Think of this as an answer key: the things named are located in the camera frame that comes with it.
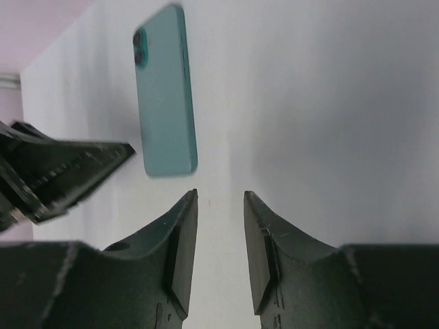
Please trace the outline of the left aluminium corner post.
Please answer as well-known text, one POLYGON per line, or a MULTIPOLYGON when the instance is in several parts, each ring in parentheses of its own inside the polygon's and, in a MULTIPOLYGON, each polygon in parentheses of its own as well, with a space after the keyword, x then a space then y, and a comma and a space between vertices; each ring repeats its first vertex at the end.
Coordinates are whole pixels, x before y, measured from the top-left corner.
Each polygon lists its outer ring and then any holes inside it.
POLYGON ((0 73, 0 89, 21 90, 19 74, 0 73))

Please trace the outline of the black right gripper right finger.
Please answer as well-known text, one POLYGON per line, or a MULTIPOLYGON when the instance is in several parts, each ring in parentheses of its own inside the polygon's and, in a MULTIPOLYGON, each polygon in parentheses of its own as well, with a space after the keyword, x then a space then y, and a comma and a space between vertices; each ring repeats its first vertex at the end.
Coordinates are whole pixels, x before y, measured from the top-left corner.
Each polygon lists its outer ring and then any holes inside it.
POLYGON ((327 245, 244 194, 262 328, 437 328, 436 244, 327 245))

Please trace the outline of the teal blue phone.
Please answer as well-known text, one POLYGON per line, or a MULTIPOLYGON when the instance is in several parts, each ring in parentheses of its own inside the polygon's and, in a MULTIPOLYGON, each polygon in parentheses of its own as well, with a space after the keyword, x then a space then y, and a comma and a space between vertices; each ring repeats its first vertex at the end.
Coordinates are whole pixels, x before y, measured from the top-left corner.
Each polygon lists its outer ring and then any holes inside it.
POLYGON ((192 174, 198 166, 185 13, 170 3, 132 37, 145 172, 192 174))

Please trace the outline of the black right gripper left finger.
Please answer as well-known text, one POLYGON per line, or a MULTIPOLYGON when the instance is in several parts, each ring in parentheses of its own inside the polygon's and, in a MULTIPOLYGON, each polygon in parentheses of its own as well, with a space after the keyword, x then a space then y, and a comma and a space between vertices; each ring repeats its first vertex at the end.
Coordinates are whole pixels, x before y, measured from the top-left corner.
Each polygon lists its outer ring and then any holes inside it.
POLYGON ((180 328, 189 313, 198 192, 103 250, 1 244, 2 328, 180 328))

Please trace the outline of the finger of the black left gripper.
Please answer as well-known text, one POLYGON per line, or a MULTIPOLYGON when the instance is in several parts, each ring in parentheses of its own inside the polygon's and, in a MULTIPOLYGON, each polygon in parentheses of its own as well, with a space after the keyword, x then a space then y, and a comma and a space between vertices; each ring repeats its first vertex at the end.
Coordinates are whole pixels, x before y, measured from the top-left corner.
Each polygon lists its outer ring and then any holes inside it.
POLYGON ((1 231, 64 216, 135 155, 127 143, 60 141, 1 124, 1 231))

